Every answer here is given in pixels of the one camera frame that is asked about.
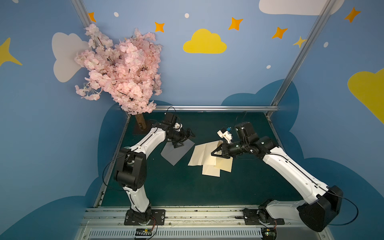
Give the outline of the cream envelope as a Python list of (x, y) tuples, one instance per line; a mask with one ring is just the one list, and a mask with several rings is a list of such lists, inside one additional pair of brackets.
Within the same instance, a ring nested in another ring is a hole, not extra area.
[(219, 170), (223, 170), (225, 172), (232, 172), (232, 166), (233, 166), (233, 158), (224, 159), (224, 158), (217, 158), (216, 164), (214, 167)]

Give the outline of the grey envelope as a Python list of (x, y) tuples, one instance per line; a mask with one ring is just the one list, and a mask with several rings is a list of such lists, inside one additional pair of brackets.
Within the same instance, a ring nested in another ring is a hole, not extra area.
[(161, 156), (172, 166), (175, 166), (181, 158), (195, 145), (191, 140), (183, 142), (183, 146), (175, 148), (172, 142), (167, 142), (161, 152)]

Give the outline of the white envelope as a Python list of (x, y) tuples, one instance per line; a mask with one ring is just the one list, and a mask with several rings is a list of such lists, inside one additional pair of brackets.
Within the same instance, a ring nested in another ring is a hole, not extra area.
[(202, 174), (205, 176), (220, 177), (220, 169), (215, 168), (213, 165), (203, 165)]

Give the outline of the cream paper sheet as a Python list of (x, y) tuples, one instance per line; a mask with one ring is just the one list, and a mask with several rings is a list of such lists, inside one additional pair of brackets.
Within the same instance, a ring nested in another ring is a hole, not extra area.
[(216, 165), (217, 157), (212, 156), (211, 153), (222, 143), (223, 141), (215, 141), (215, 142), (210, 142), (210, 143), (195, 146), (188, 165), (189, 166)]

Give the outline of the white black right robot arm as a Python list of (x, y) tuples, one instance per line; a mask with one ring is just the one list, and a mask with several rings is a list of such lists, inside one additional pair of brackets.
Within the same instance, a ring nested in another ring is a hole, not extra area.
[(232, 141), (231, 128), (217, 132), (224, 142), (211, 155), (229, 159), (252, 154), (277, 171), (303, 198), (296, 202), (267, 200), (258, 207), (258, 220), (264, 225), (277, 219), (300, 221), (315, 232), (323, 231), (340, 213), (343, 191), (312, 176), (269, 137), (259, 137), (250, 122), (236, 125), (235, 130), (237, 142)]

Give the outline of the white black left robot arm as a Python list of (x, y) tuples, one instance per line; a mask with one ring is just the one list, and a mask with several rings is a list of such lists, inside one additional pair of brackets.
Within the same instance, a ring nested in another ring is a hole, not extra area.
[(142, 140), (129, 148), (120, 150), (116, 160), (114, 179), (128, 195), (131, 206), (126, 213), (125, 225), (148, 225), (154, 221), (151, 202), (148, 199), (144, 183), (147, 179), (147, 157), (165, 140), (176, 149), (196, 135), (191, 129), (183, 128), (180, 123), (156, 124)]

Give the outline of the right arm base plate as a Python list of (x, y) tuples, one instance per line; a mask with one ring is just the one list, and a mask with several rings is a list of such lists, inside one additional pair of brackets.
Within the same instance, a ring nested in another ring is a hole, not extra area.
[(266, 210), (248, 209), (242, 210), (246, 225), (284, 225), (284, 219), (273, 219)]

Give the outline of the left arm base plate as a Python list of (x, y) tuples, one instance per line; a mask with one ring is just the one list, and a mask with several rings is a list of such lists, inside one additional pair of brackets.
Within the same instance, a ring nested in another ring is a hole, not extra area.
[(132, 209), (129, 209), (126, 212), (124, 225), (125, 226), (149, 226), (154, 223), (158, 226), (163, 226), (165, 223), (166, 210), (150, 210), (144, 213), (136, 212)]

